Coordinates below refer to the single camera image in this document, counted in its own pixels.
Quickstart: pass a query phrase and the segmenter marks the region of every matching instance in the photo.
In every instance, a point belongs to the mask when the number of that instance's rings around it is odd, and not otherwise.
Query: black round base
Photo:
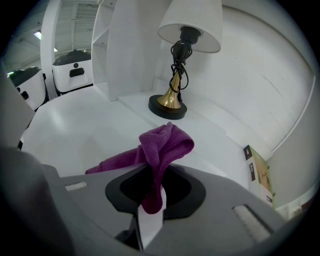
[[[171,120],[178,120],[185,116],[187,107],[185,104],[180,102],[180,108],[169,108],[161,105],[157,99],[162,95],[153,95],[149,98],[149,109],[159,117]]]

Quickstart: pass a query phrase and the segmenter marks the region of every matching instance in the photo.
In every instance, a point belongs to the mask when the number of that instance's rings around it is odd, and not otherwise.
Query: brass lamp stem
[[[179,74],[178,72],[175,72],[171,85],[176,92],[179,90],[179,82],[180,82]],[[169,88],[163,96],[157,99],[157,101],[161,105],[167,108],[180,109],[181,105],[178,100],[178,93],[176,92],[174,92],[173,90],[171,90],[171,88]]]

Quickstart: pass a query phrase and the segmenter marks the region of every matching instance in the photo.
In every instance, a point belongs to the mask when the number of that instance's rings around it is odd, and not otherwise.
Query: black lamp cord
[[[169,86],[172,91],[174,91],[175,93],[178,93],[178,100],[179,102],[182,102],[180,90],[184,90],[185,88],[187,88],[189,84],[188,73],[184,65],[186,64],[186,59],[188,59],[192,54],[191,44],[188,41],[179,40],[171,47],[171,54],[173,56],[173,64],[171,65],[172,78],[169,82]],[[174,90],[174,88],[172,87],[172,81],[174,79],[174,75],[176,72],[178,72],[178,75],[180,78],[179,87],[177,91]],[[184,88],[181,88],[181,79],[182,79],[183,73],[185,73],[185,76],[186,76],[186,86]]]

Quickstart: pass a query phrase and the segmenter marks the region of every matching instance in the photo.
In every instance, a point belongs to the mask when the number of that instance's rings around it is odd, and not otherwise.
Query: ceiling light
[[[36,31],[33,33],[37,38],[39,38],[41,40],[41,32],[40,31]]]

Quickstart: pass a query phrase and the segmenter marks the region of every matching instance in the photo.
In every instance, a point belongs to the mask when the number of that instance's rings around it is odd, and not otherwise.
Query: purple towel
[[[168,122],[139,136],[141,145],[101,162],[85,174],[115,170],[148,162],[152,167],[153,184],[145,196],[142,207],[148,214],[156,214],[162,207],[161,182],[168,165],[188,154],[194,141],[183,130]]]

